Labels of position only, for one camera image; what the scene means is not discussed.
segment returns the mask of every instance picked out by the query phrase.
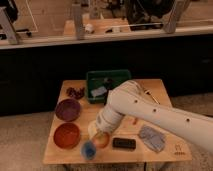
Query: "cloth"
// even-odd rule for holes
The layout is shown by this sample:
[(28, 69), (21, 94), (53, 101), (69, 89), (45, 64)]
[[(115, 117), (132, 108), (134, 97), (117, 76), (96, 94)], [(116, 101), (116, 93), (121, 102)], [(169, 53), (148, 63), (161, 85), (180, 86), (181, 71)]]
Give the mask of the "cloth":
[(154, 128), (144, 125), (138, 135), (144, 144), (156, 153), (165, 148), (165, 135)]

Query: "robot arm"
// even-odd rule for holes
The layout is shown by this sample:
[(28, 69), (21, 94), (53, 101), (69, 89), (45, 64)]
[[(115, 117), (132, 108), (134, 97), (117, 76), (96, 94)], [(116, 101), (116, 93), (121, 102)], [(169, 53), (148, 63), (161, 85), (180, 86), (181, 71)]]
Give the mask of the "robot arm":
[(125, 115), (149, 121), (213, 153), (212, 118), (157, 104), (134, 81), (124, 82), (110, 92), (96, 125), (112, 133)]

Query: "wooden table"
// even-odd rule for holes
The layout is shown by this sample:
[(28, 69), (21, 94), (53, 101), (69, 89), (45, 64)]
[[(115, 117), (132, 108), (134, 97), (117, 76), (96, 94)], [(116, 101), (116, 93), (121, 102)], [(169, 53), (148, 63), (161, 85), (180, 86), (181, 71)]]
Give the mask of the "wooden table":
[[(160, 79), (143, 79), (137, 81), (142, 84), (143, 87), (149, 89), (152, 95), (162, 105), (171, 106), (166, 89)], [(58, 102), (68, 98), (66, 90), (69, 87), (85, 87), (85, 81), (64, 81)], [(75, 120), (74, 123), (77, 124), (81, 130), (80, 143), (73, 149), (61, 149), (55, 145), (53, 141), (54, 131), (64, 122), (54, 115), (44, 154), (44, 164), (168, 162), (191, 160), (190, 150), (183, 139), (143, 120), (138, 120), (137, 124), (134, 125), (134, 118), (125, 116), (120, 127), (114, 132), (113, 136), (134, 138), (136, 140), (136, 149), (134, 151), (115, 150), (112, 148), (112, 143), (110, 142), (106, 148), (97, 150), (97, 155), (94, 160), (86, 161), (80, 154), (81, 146), (89, 139), (87, 132), (88, 125), (91, 121), (95, 120), (103, 104), (89, 104), (85, 97), (80, 99), (79, 102), (82, 105), (82, 111), (80, 117)], [(137, 134), (144, 124), (158, 129), (166, 135), (166, 145), (162, 152), (155, 153), (151, 151), (144, 145), (141, 139), (138, 138)]]
[[(130, 32), (129, 24), (126, 19), (115, 18), (115, 19), (83, 19), (84, 26), (86, 24), (92, 24), (94, 27), (94, 34), (106, 34), (105, 32), (111, 29), (113, 26), (119, 26), (121, 28), (121, 32)], [(65, 36), (75, 36), (75, 26), (73, 20), (67, 20), (64, 27)]]

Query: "green plastic tray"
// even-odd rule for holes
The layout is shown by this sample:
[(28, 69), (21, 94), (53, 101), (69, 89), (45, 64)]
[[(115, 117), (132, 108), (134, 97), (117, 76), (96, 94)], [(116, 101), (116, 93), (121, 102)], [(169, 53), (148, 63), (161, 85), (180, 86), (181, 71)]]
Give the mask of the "green plastic tray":
[(89, 71), (86, 74), (86, 97), (92, 104), (104, 103), (103, 95), (93, 97), (91, 90), (103, 86), (104, 80), (108, 78), (112, 80), (112, 88), (119, 86), (121, 83), (130, 80), (131, 73), (129, 70), (104, 70), (104, 71)]

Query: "purple bowl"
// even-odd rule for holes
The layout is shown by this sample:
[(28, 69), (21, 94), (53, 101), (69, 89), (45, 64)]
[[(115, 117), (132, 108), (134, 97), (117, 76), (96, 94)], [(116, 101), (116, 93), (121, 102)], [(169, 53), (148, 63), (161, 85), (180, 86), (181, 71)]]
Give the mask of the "purple bowl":
[(55, 109), (56, 116), (66, 122), (74, 121), (79, 117), (81, 105), (75, 99), (65, 99), (58, 103)]

